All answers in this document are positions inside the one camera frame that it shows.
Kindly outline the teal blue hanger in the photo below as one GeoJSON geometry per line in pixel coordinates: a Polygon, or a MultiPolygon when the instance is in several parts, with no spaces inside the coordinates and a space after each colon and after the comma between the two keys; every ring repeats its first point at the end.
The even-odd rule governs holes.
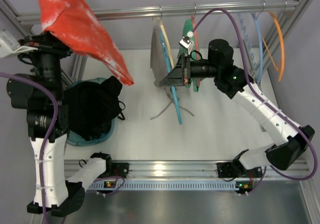
{"type": "MultiPolygon", "coordinates": [[[[166,45],[165,37],[164,37],[163,32],[161,30],[159,31],[159,36],[160,36],[160,40],[161,40],[161,46],[162,46],[162,52],[163,52],[163,55],[164,55],[164,61],[166,63],[165,64],[166,65],[166,70],[167,70],[168,73],[170,73],[173,68],[171,66],[171,61],[170,61],[170,57],[169,57],[169,50],[168,50],[167,45],[166,45]]],[[[179,102],[178,102],[178,96],[176,94],[177,93],[176,92],[176,88],[174,86],[170,87],[170,93],[172,94],[173,104],[175,106],[178,123],[181,125],[183,123],[183,121],[182,121],[181,110],[180,110],[180,106],[179,106],[179,102]]]]}

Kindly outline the red white patterned trousers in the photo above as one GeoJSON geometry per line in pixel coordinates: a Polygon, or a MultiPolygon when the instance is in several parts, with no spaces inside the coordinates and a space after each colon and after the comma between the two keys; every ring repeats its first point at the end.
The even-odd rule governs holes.
{"type": "Polygon", "coordinates": [[[43,31],[76,54],[102,63],[124,85],[134,84],[125,60],[85,0],[38,0],[43,31]]]}

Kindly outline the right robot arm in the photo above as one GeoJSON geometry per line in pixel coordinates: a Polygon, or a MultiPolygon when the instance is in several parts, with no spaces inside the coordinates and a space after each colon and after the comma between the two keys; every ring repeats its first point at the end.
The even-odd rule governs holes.
{"type": "Polygon", "coordinates": [[[292,121],[263,95],[247,68],[234,65],[234,50],[226,40],[214,39],[208,47],[206,59],[194,60],[191,54],[181,54],[160,86],[186,86],[193,78],[213,78],[217,89],[246,110],[273,141],[240,152],[231,162],[234,176],[262,166],[287,170],[311,145],[315,130],[292,121]]]}

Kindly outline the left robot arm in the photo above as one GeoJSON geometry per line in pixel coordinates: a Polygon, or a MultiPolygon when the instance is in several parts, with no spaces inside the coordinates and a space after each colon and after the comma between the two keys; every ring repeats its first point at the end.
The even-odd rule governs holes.
{"type": "Polygon", "coordinates": [[[78,211],[85,193],[112,168],[111,156],[94,153],[72,177],[65,177],[64,151],[68,129],[68,107],[62,105],[64,88],[60,60],[71,49],[49,32],[27,36],[10,50],[34,73],[7,75],[6,91],[11,106],[26,111],[27,132],[33,148],[36,191],[28,204],[31,214],[64,218],[78,211]]]}

